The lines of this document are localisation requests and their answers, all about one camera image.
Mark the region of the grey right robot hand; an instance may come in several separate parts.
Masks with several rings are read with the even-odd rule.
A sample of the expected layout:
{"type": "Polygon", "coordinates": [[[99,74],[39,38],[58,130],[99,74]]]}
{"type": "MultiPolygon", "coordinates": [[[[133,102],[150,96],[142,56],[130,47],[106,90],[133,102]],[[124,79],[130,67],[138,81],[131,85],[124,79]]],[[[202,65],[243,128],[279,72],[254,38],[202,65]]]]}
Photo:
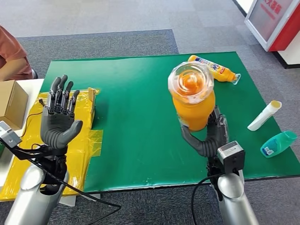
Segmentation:
{"type": "Polygon", "coordinates": [[[206,158],[216,156],[218,148],[227,144],[229,140],[227,119],[219,111],[217,105],[209,116],[207,125],[207,137],[204,141],[191,134],[187,126],[181,124],[180,128],[182,136],[186,142],[196,150],[200,156],[206,158]]]}

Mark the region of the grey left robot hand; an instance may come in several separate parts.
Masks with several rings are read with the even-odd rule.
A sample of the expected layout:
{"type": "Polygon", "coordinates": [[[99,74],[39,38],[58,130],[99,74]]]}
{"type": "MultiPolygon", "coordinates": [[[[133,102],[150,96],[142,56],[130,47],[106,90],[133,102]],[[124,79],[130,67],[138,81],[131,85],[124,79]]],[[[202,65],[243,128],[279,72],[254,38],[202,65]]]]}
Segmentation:
{"type": "Polygon", "coordinates": [[[71,97],[74,83],[67,79],[67,75],[54,79],[42,112],[41,138],[54,149],[67,147],[83,127],[83,121],[75,119],[75,107],[80,91],[75,90],[71,97]]]}

